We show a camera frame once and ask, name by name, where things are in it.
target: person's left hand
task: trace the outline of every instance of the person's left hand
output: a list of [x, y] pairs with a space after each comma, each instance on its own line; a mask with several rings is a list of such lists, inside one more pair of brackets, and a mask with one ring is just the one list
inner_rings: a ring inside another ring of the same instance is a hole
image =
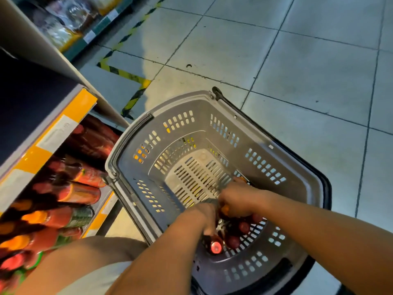
[[203, 234], [212, 236], [216, 234], [217, 206], [211, 203], [198, 203], [188, 208], [182, 214], [193, 217], [192, 221], [200, 221], [203, 225]]

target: forearm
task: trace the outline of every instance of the forearm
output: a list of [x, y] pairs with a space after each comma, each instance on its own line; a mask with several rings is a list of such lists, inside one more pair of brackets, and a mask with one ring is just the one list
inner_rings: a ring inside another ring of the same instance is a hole
[[393, 234], [269, 192], [260, 192], [253, 207], [356, 294], [391, 294]]
[[195, 213], [180, 215], [107, 294], [189, 294], [191, 267], [202, 230]]

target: gray plastic shopping basket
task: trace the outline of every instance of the gray plastic shopping basket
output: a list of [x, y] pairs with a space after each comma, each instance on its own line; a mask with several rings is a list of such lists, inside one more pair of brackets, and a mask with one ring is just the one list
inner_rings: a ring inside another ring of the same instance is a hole
[[[106, 161], [109, 184], [148, 243], [218, 185], [243, 176], [252, 185], [331, 208], [327, 178], [225, 99], [219, 89], [172, 98], [136, 119]], [[264, 219], [237, 250], [211, 255], [198, 245], [198, 294], [289, 294], [314, 260]]]

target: person's right hand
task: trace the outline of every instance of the person's right hand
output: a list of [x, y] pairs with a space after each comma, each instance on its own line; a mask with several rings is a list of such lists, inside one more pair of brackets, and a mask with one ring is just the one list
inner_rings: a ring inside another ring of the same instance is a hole
[[225, 212], [228, 217], [241, 218], [254, 213], [253, 199], [260, 192], [261, 190], [248, 185], [242, 179], [234, 177], [221, 191], [218, 200], [220, 207], [228, 206], [229, 210]]

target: tile floor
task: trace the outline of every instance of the tile floor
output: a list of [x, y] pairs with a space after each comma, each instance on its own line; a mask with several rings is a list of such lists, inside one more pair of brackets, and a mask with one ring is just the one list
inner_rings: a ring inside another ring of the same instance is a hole
[[[95, 65], [157, 1], [76, 64], [119, 111], [139, 84]], [[329, 178], [334, 211], [393, 232], [393, 0], [165, 0], [109, 65], [152, 80], [134, 118], [219, 87]], [[339, 286], [316, 264], [295, 294]]]

